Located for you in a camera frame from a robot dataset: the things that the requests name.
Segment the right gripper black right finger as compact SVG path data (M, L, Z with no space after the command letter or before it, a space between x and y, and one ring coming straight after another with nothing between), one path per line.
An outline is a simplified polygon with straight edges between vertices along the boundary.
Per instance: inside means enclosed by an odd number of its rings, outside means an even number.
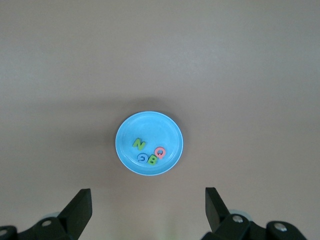
M240 213L230 213L214 187L205 189L205 213L211 228L204 240L305 240L294 225L270 221L261 227Z

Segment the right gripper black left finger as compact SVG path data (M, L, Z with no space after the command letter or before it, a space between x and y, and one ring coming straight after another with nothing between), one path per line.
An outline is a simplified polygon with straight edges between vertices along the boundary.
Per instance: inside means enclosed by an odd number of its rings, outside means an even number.
M81 189L56 217L46 217L18 232L13 225L0 227L2 240L77 240L92 217L91 190Z

